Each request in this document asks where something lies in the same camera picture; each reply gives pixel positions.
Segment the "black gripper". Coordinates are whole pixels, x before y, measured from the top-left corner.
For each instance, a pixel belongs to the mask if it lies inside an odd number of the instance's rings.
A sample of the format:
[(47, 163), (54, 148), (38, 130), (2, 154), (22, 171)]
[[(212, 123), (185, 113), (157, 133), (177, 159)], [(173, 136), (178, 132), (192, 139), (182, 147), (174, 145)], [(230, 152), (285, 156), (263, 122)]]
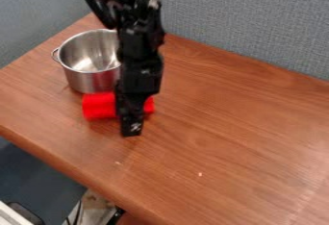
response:
[(125, 138), (142, 134), (146, 119), (145, 105), (161, 89), (164, 58), (160, 47), (165, 42), (162, 29), (149, 31), (121, 28), (118, 32), (121, 62), (115, 87), (115, 112)]

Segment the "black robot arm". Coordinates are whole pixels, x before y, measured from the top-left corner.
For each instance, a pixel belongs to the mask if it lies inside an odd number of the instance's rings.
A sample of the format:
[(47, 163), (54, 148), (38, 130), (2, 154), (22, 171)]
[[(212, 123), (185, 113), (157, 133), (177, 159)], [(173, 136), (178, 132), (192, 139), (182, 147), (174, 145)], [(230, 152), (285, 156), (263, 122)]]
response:
[(115, 112), (121, 134), (138, 136), (145, 127), (145, 105), (161, 90), (165, 43), (161, 0), (85, 0), (102, 24), (117, 31), (121, 62)]

